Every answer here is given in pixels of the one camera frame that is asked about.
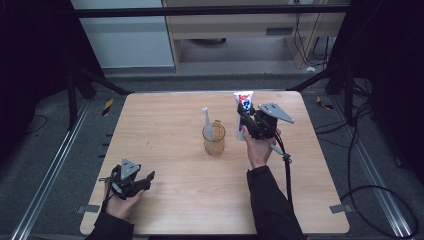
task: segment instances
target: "tripod leg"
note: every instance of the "tripod leg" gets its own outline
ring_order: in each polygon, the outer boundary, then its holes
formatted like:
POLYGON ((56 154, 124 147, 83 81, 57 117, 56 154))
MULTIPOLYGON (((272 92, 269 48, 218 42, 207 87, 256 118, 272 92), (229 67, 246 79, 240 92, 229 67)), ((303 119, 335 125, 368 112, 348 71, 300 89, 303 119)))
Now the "tripod leg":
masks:
POLYGON ((69 104, 69 127, 68 130, 71 130, 75 122, 77 121, 77 95, 75 92, 75 84, 72 77, 72 73, 69 74, 67 78, 68 82, 68 104, 69 104))
POLYGON ((96 82, 98 82, 98 83, 102 84, 103 86, 105 86, 105 87, 107 87, 107 88, 111 89, 112 91, 114 91, 114 92, 116 92, 116 93, 118 93, 118 94, 120 94, 120 95, 128 95, 128 94, 133 93, 133 92, 131 92, 131 91, 127 91, 127 90, 125 90, 125 89, 122 89, 122 88, 120 88, 120 87, 118 87, 118 86, 116 86, 116 85, 114 85, 114 84, 112 84, 112 83, 108 82, 106 79, 101 78, 101 77, 99 77, 99 76, 97 76, 97 75, 95 75, 95 74, 91 73, 91 72, 90 72, 90 71, 88 71, 87 69, 80 68, 79 70, 80 70, 80 72, 81 72, 82 74, 84 74, 86 77, 93 79, 94 81, 96 81, 96 82))

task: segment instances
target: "aluminum rail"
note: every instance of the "aluminum rail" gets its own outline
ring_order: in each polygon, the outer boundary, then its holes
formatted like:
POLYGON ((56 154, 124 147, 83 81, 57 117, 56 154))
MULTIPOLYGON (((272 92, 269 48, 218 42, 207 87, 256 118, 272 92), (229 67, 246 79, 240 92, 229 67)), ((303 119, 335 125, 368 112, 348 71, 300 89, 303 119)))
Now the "aluminum rail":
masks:
POLYGON ((40 187, 37 190, 37 193, 32 199, 18 226, 13 231, 11 238, 12 240, 25 240, 28 238, 31 229, 34 226, 34 223, 37 220, 37 217, 40 214, 40 211, 43 208, 47 197, 49 196, 50 190, 53 187, 60 169, 62 168, 66 157, 68 156, 69 150, 71 149, 71 146, 82 126, 89 106, 90 101, 84 100, 80 109, 78 121, 76 122, 74 128, 67 132, 62 144, 59 147, 59 150, 56 153, 56 156, 54 157, 43 181, 40 184, 40 187))
MULTIPOLYGON (((334 103, 335 103, 334 105, 336 107, 337 112, 339 113, 340 117, 344 119, 343 110, 342 110, 343 108, 341 107, 343 105, 340 102, 341 100, 338 99, 337 97, 334 97, 332 99, 334 100, 334 103)), ((346 130, 349 136, 353 137, 352 128, 346 125, 346 130)), ((360 139, 358 139, 358 142, 355 144, 355 149, 359 157, 359 162, 362 165, 362 168, 370 184, 386 187, 386 184, 383 178, 381 177, 377 168, 374 166, 373 160, 368 155, 368 152, 360 139)), ((382 190, 378 190, 378 189, 374 189, 374 193, 396 236, 404 237, 404 236, 411 235, 412 231, 408 223, 406 222, 406 219, 403 216, 401 210, 399 209, 399 206, 397 205, 396 200, 394 199, 392 194, 382 190)))
POLYGON ((161 7, 121 9, 76 9, 73 11, 50 11, 49 14, 78 18, 153 17, 186 15, 236 15, 278 13, 337 13, 347 12, 349 4, 302 4, 302 5, 245 5, 205 7, 161 7))

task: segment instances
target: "wooden table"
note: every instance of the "wooden table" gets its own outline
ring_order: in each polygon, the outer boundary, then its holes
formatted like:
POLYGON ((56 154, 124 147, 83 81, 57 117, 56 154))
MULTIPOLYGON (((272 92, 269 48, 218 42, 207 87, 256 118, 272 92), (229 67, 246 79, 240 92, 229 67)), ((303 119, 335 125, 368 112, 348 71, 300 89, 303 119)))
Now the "wooden table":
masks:
MULTIPOLYGON (((294 209, 307 233, 345 233, 344 213, 334 183, 298 92, 256 91, 253 103, 276 102, 295 123, 279 121, 286 151, 292 156, 294 209)), ((256 234, 246 172, 246 144, 236 139, 236 101, 232 92, 140 93, 127 97, 100 177, 107 177, 122 158, 141 164, 137 179, 156 171, 130 222, 135 234, 256 234), (207 106, 211 121, 226 128, 225 150, 209 156, 202 128, 207 106)), ((281 156, 268 162, 281 190, 285 170, 281 156)), ((101 205, 104 183, 97 182, 90 204, 101 205)), ((98 213, 85 213, 81 232, 89 234, 98 213)))

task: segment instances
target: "black cable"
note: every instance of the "black cable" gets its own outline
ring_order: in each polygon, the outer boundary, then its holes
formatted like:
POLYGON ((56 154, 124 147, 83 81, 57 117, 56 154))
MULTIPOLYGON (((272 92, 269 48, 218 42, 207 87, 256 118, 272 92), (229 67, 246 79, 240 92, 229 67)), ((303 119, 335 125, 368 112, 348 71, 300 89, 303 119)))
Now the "black cable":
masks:
POLYGON ((299 32, 299 21, 300 21, 300 13, 297 13, 296 14, 296 29, 295 29, 295 32, 294 32, 294 40, 293 41, 294 41, 294 46, 296 47, 297 52, 299 53, 300 57, 302 58, 303 63, 305 65, 309 66, 309 67, 315 67, 315 66, 320 66, 320 65, 325 64, 325 63, 315 64, 315 63, 310 62, 307 59, 308 56, 306 56, 307 55, 306 50, 305 50, 305 47, 303 45, 302 37, 300 36, 300 32, 299 32), (299 37, 299 42, 300 42, 300 45, 302 46, 303 53, 300 51, 299 46, 297 45, 297 41, 296 41, 297 36, 299 37))
POLYGON ((376 185, 365 185, 365 186, 361 186, 361 187, 357 187, 355 189, 352 189, 352 182, 351 182, 351 155, 352 155, 352 149, 353 146, 355 144, 355 138, 357 137, 358 134, 358 119, 360 118, 360 113, 361 111, 363 111, 364 109, 362 109, 362 107, 366 106, 366 104, 362 105, 358 111, 355 114, 354 117, 354 132, 353 132, 353 136, 352 136, 352 140, 350 142, 349 145, 349 150, 348 150, 348 162, 347 162, 347 181, 348 181, 348 192, 343 195, 340 198, 340 201, 342 201, 344 198, 346 198, 347 196, 350 197, 350 201, 352 202, 352 206, 355 209, 355 211, 358 213, 359 217, 366 223, 368 224, 371 228, 373 228, 374 230, 376 230, 377 232, 381 233, 382 235, 386 236, 386 237, 390 237, 390 238, 395 238, 395 239, 410 239, 413 236, 415 236, 418 233, 418 229, 419 229, 419 221, 417 216, 415 215, 415 213, 413 212, 412 208, 408 205, 408 203, 406 201, 404 201, 398 194, 396 194, 395 192, 393 192, 392 190, 389 190, 387 188, 381 187, 381 186, 376 186, 376 185), (392 193, 393 196, 396 196, 396 198, 398 198, 398 200, 400 200, 404 206, 408 209, 408 211, 411 213, 411 215, 414 218, 415 221, 415 230, 408 236, 403 236, 403 237, 398 237, 396 235, 393 235, 391 233, 385 232, 384 230, 381 230, 380 228, 378 228, 377 226, 375 226, 374 224, 372 224, 368 219, 366 219, 366 217, 364 215, 362 215, 362 213, 360 212, 359 208, 356 205, 356 202, 354 200, 353 197, 353 193, 356 191, 359 191, 361 189, 366 189, 366 188, 378 188, 381 190, 385 190, 388 191, 390 193, 392 193))
POLYGON ((317 138, 318 138, 319 140, 322 140, 322 141, 328 142, 328 143, 333 144, 333 145, 338 146, 338 147, 342 147, 342 148, 349 148, 349 146, 344 146, 344 145, 341 145, 341 144, 338 144, 338 143, 332 142, 332 141, 330 141, 330 140, 327 140, 327 139, 325 139, 325 138, 320 138, 320 137, 317 137, 317 138))
POLYGON ((1 2, 3 3, 3 10, 0 12, 0 16, 6 12, 6 0, 2 0, 1 2))
POLYGON ((289 202, 292 209, 293 207, 293 197, 291 192, 291 175, 290 175, 290 163, 292 160, 290 159, 290 154, 286 153, 286 150, 284 149, 283 140, 281 139, 280 134, 278 132, 274 133, 275 140, 277 141, 278 145, 280 145, 280 149, 282 151, 282 157, 284 161, 284 166, 286 169, 286 188, 287 188, 287 201, 289 202))
POLYGON ((44 115, 35 115, 34 117, 42 117, 42 118, 44 118, 44 123, 41 124, 41 126, 38 127, 38 128, 36 128, 35 130, 31 130, 31 131, 25 132, 25 134, 35 133, 35 132, 39 131, 40 129, 42 129, 44 126, 46 126, 46 124, 47 124, 47 117, 46 116, 44 116, 44 115))

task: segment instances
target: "white cabinet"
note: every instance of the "white cabinet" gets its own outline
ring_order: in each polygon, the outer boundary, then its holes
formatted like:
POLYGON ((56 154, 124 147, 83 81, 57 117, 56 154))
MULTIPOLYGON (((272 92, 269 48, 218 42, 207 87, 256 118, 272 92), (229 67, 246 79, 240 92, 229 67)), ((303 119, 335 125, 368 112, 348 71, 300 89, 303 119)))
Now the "white cabinet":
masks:
MULTIPOLYGON (((72 0, 75 9, 162 7, 160 0, 72 0)), ((174 67, 164 17, 81 18, 105 69, 174 67)))

